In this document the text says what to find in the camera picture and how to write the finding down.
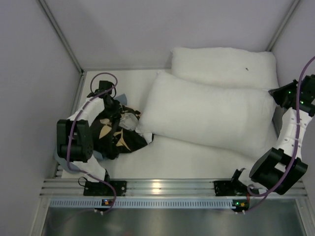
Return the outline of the black floral pillowcase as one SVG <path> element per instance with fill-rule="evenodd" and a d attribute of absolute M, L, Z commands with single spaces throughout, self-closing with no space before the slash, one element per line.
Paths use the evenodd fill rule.
<path fill-rule="evenodd" d="M 142 133 L 137 129 L 141 112 L 110 95 L 105 95 L 104 102 L 104 110 L 90 127 L 97 158 L 114 160 L 120 154 L 138 151 L 154 140 L 153 133 Z"/>

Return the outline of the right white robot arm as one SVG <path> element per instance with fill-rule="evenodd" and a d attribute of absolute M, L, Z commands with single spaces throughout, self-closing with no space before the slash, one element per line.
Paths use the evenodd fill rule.
<path fill-rule="evenodd" d="M 253 165 L 249 178 L 280 195 L 287 192 L 307 171 L 302 162 L 302 142 L 308 124 L 315 116 L 315 76 L 301 82 L 269 90 L 274 101 L 285 109 L 276 145 Z"/>

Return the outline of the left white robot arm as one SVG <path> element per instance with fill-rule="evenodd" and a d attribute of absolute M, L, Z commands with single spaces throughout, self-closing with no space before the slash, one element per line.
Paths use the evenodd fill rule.
<path fill-rule="evenodd" d="M 91 92 L 83 105 L 69 118 L 57 122 L 57 155 L 65 160 L 71 173 L 84 174 L 90 182 L 105 182 L 107 171 L 94 157 L 91 125 L 104 111 L 107 97 L 118 82 L 105 81 L 105 86 Z"/>

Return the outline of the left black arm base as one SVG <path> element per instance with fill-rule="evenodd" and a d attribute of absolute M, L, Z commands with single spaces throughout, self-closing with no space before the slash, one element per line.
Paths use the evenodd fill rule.
<path fill-rule="evenodd" d="M 117 196 L 124 196 L 127 182 L 124 180 L 111 180 L 109 184 L 113 187 Z M 87 181 L 84 186 L 84 196 L 114 196 L 114 191 L 101 182 Z"/>

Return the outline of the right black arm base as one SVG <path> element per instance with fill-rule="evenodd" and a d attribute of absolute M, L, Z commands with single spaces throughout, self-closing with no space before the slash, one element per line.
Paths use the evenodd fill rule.
<path fill-rule="evenodd" d="M 246 196 L 247 187 L 238 180 L 217 180 L 214 181 L 216 197 Z"/>

